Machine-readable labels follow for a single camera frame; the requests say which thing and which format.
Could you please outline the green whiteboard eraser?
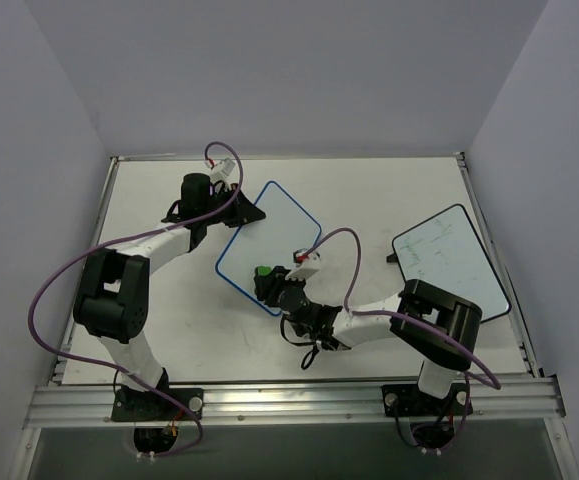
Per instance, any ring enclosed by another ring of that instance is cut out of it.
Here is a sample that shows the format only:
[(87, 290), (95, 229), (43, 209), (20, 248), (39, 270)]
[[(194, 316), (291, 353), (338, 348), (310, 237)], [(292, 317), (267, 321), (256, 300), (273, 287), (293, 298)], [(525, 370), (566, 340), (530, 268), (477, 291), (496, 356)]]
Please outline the green whiteboard eraser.
[(256, 276), (267, 276), (271, 273), (272, 268), (268, 266), (259, 266), (255, 270)]

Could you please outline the blue framed whiteboard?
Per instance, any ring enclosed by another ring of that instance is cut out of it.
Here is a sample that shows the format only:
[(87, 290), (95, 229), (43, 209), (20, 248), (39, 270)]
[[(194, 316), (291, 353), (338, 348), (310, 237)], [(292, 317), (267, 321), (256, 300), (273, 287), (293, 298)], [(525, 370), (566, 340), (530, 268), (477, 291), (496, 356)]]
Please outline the blue framed whiteboard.
[(289, 268), (293, 253), (312, 247), (322, 226), (279, 183), (267, 182), (253, 202), (265, 218), (236, 230), (219, 255), (215, 272), (265, 313), (280, 310), (264, 305), (254, 293), (254, 270), (259, 266)]

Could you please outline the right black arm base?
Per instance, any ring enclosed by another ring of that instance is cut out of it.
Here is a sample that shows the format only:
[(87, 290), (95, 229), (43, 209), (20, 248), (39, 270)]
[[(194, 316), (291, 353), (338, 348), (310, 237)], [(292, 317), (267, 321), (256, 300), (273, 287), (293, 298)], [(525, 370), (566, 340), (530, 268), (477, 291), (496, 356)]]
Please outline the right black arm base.
[(416, 384), (386, 384), (381, 394), (384, 414), (394, 420), (400, 440), (423, 455), (440, 456), (473, 413), (468, 383), (452, 385), (441, 399), (421, 392)]

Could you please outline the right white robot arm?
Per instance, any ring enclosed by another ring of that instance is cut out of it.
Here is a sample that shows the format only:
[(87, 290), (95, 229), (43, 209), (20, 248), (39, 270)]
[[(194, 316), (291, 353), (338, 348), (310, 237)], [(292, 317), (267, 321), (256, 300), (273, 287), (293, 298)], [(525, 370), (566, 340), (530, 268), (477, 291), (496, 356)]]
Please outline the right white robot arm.
[(424, 357), (413, 400), (424, 412), (438, 411), (449, 400), (454, 378), (475, 361), (473, 351), (482, 309), (422, 280), (408, 280), (384, 301), (347, 311), (311, 301), (304, 279), (291, 279), (284, 267), (254, 270), (254, 292), (267, 307), (280, 310), (280, 332), (291, 327), (295, 346), (312, 349), (301, 364), (308, 369), (320, 351), (346, 351), (397, 337)]

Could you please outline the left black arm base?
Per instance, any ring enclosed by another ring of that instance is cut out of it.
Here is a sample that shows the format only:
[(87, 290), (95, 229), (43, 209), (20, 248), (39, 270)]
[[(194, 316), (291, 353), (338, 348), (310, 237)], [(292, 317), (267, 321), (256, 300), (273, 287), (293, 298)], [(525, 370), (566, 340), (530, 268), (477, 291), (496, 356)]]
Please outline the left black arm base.
[(151, 458), (173, 456), (202, 440), (204, 391), (200, 388), (163, 391), (165, 398), (126, 386), (115, 391), (110, 420), (130, 427), (128, 446), (135, 454)]

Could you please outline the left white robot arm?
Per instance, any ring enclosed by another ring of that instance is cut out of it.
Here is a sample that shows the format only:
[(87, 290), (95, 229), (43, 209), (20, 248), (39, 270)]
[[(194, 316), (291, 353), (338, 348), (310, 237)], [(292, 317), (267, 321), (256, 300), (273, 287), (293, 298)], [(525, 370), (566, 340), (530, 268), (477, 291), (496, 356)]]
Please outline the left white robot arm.
[(163, 417), (171, 405), (168, 374), (144, 333), (150, 277), (172, 260), (192, 252), (208, 228), (239, 228), (266, 218), (236, 184), (201, 173), (183, 177), (180, 198), (157, 225), (157, 234), (101, 248), (88, 255), (73, 317), (97, 338), (121, 367), (122, 387), (135, 391), (135, 408), (148, 419)]

